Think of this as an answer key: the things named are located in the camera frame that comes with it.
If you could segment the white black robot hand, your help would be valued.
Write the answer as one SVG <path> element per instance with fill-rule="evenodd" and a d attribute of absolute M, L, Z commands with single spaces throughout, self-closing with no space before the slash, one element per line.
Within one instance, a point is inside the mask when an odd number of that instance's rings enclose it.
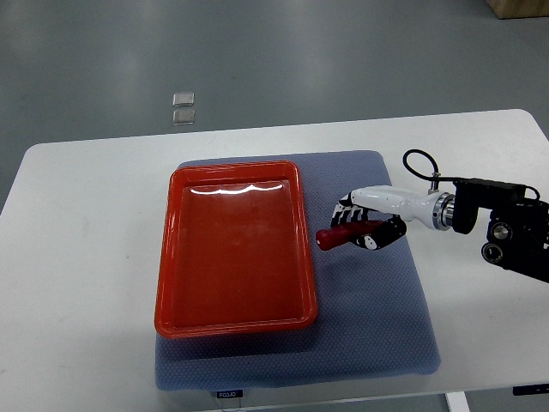
<path fill-rule="evenodd" d="M 428 195 L 388 185 L 355 189 L 335 205 L 330 227 L 351 221 L 382 221 L 373 233 L 354 239 L 358 247 L 375 251 L 407 232 L 406 223 L 417 220 L 430 229 L 443 230 L 443 194 Z"/>

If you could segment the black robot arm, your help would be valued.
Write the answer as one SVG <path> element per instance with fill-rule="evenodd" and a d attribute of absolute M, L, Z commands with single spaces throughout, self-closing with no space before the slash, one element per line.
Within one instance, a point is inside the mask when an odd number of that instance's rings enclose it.
<path fill-rule="evenodd" d="M 528 185 L 486 179 L 447 177 L 455 186 L 442 223 L 471 233 L 480 209 L 490 211 L 481 256 L 504 270 L 548 282 L 548 203 Z"/>

